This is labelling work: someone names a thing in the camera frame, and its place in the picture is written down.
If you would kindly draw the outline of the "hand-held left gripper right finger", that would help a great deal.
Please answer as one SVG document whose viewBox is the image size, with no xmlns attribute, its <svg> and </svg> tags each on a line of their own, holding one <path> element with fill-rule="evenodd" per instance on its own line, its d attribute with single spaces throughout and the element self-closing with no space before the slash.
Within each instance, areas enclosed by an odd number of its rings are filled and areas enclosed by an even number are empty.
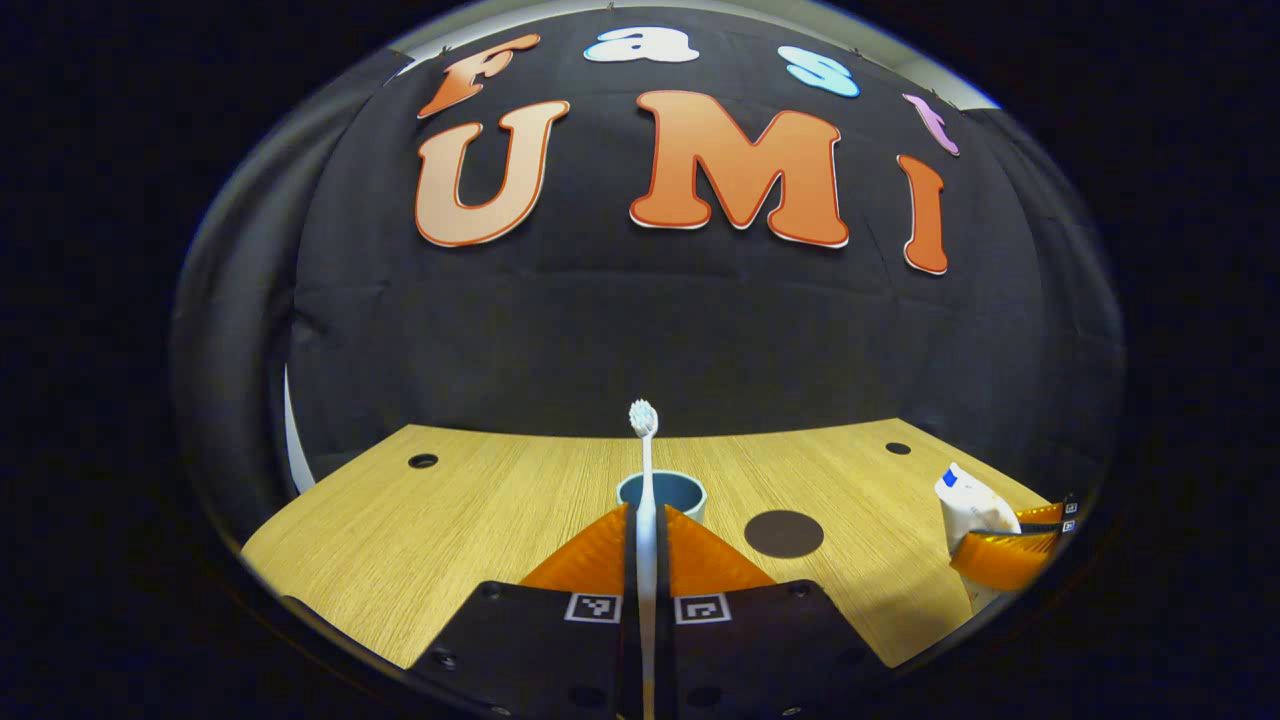
<svg viewBox="0 0 1280 720">
<path fill-rule="evenodd" d="M 776 583 L 680 511 L 658 516 L 658 719 L 838 719 L 887 683 L 818 582 Z"/>
</svg>

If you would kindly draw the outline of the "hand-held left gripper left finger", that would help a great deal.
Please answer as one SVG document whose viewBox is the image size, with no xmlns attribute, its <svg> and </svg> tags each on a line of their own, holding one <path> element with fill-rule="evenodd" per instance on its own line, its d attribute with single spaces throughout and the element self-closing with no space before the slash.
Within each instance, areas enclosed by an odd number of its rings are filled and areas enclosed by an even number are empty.
<svg viewBox="0 0 1280 720">
<path fill-rule="evenodd" d="M 554 552 L 561 587 L 480 582 L 410 666 L 485 717 L 639 719 L 635 511 Z"/>
</svg>

